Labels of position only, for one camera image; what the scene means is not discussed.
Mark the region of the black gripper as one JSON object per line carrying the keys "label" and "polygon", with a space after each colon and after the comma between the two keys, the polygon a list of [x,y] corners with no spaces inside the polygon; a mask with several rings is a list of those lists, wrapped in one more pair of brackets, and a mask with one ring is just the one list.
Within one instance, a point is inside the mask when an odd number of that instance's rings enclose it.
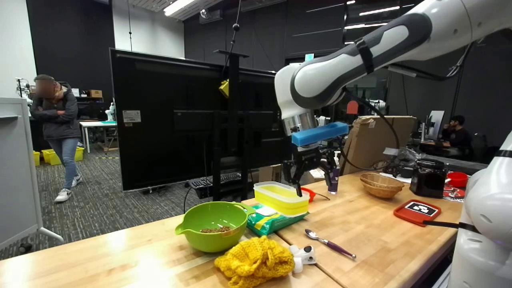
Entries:
{"label": "black gripper", "polygon": [[338,144],[335,141],[321,141],[313,147],[300,149],[297,147],[292,155],[293,171],[292,179],[297,186],[297,195],[301,198],[301,178],[306,171],[322,168],[325,173],[325,181],[329,186],[329,192],[337,195],[338,194],[338,176],[340,168],[337,165],[337,152]]}

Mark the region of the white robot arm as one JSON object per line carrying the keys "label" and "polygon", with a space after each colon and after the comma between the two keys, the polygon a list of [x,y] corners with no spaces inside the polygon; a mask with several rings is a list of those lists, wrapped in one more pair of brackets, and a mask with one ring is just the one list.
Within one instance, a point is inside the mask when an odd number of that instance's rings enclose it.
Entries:
{"label": "white robot arm", "polygon": [[[298,147],[338,136],[313,112],[383,67],[428,61],[512,27],[512,0],[423,0],[361,40],[317,59],[282,67],[274,78],[282,120]],[[512,288],[512,133],[469,179],[450,288]]]}

